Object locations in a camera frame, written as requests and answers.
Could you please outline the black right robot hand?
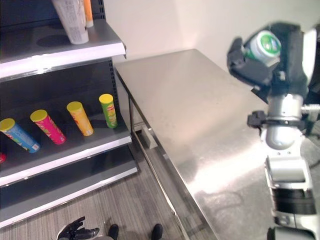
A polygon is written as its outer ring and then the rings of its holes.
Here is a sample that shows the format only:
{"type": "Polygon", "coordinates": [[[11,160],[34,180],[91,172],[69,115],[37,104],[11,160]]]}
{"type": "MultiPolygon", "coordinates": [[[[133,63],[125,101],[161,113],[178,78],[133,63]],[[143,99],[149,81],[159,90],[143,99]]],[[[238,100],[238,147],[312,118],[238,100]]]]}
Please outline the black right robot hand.
{"type": "Polygon", "coordinates": [[[227,52],[227,68],[238,80],[258,88],[265,103],[289,94],[305,99],[313,77],[320,26],[308,31],[289,22],[272,22],[247,40],[236,37],[227,52]]]}

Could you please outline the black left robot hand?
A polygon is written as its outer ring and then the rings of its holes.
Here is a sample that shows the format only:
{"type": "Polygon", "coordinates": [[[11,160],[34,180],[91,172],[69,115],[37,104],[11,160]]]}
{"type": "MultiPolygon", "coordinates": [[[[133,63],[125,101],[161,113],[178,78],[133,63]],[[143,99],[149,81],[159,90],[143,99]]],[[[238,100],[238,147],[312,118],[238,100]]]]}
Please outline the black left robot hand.
{"type": "Polygon", "coordinates": [[[96,238],[100,232],[98,227],[85,228],[84,220],[85,216],[82,216],[73,222],[64,226],[57,234],[57,240],[92,240],[96,238]]]}

